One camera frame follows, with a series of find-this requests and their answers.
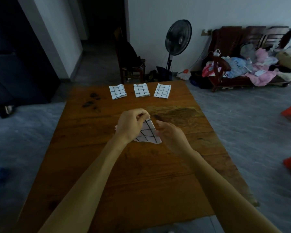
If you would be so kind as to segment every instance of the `white plastic bag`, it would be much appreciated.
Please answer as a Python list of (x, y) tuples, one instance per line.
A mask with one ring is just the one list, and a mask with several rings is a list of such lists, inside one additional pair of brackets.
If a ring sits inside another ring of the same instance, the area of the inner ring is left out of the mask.
[(183, 70), (182, 73), (177, 75), (177, 78), (180, 78), (182, 80), (189, 80), (191, 76), (191, 72), (189, 70)]

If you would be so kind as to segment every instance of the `table top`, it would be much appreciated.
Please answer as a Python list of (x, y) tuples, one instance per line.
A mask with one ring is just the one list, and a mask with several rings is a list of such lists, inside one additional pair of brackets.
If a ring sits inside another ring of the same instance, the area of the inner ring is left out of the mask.
[[(73, 88), (19, 217), (26, 232), (39, 230), (99, 155), (120, 114), (140, 107), (150, 113), (155, 127), (157, 116), (180, 127), (193, 149), (250, 203), (258, 204), (185, 83), (163, 82), (171, 85), (168, 99), (153, 97), (157, 84), (148, 83), (151, 96), (141, 98), (135, 97), (132, 84), (125, 84), (127, 97), (116, 100), (106, 86)], [(89, 232), (129, 231), (213, 214), (179, 156), (164, 144), (132, 141), (112, 169)]]

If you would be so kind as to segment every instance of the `wall socket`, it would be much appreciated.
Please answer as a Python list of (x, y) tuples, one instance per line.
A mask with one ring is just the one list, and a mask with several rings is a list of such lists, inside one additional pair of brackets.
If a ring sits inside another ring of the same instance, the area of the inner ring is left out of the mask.
[(201, 36), (210, 36), (212, 33), (212, 29), (203, 29)]

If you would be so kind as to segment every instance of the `gray marble floor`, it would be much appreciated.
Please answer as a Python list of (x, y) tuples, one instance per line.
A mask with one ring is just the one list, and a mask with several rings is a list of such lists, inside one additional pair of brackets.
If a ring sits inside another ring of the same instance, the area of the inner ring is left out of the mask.
[[(52, 103), (17, 108), (0, 119), (0, 166), (11, 177), (0, 188), (0, 232), (16, 221), (35, 179), (74, 84), (120, 82), (114, 47), (85, 45), (75, 82), (63, 83)], [(187, 83), (218, 137), (260, 202), (259, 210), (283, 232), (291, 232), (291, 174), (282, 160), (291, 156), (291, 122), (280, 112), (291, 106), (291, 86), (233, 89), (211, 93)], [(144, 233), (223, 232), (215, 216), (144, 229)]]

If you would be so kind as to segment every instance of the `wooden chair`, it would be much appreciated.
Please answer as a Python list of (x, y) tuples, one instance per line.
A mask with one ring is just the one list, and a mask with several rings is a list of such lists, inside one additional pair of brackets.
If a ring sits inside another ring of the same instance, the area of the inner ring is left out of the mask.
[[(203, 61), (203, 67), (208, 61), (214, 61), (214, 77), (209, 77), (213, 84), (212, 91), (215, 92), (221, 87), (235, 86), (253, 86), (248, 77), (223, 78), (223, 72), (230, 71), (229, 64), (222, 59), (222, 56), (239, 57), (240, 48), (243, 43), (252, 43), (256, 49), (268, 48), (273, 43), (279, 41), (279, 48), (284, 48), (291, 38), (291, 29), (286, 26), (275, 26), (267, 28), (266, 26), (249, 26), (242, 28), (241, 26), (225, 26), (213, 31), (212, 40), (208, 49), (208, 57)], [(213, 56), (211, 52), (220, 49), (219, 57)], [(222, 67), (218, 72), (217, 64)], [(275, 83), (291, 83), (285, 82), (279, 76), (272, 79), (269, 84)]]
[(141, 59), (142, 65), (139, 67), (132, 67), (132, 68), (126, 68), (123, 67), (122, 65), (122, 60), (120, 57), (120, 53), (119, 53), (119, 42), (120, 41), (125, 41), (123, 39), (123, 34), (122, 34), (122, 30), (121, 27), (118, 27), (115, 31), (114, 31), (114, 38), (115, 38), (115, 50), (116, 50), (116, 55), (118, 57), (118, 62), (119, 62), (119, 67), (120, 67), (120, 75), (121, 75), (121, 83), (124, 84), (124, 76), (126, 81), (128, 80), (128, 72), (130, 73), (129, 78), (139, 78), (140, 82), (143, 83), (143, 78), (145, 75), (145, 59)]

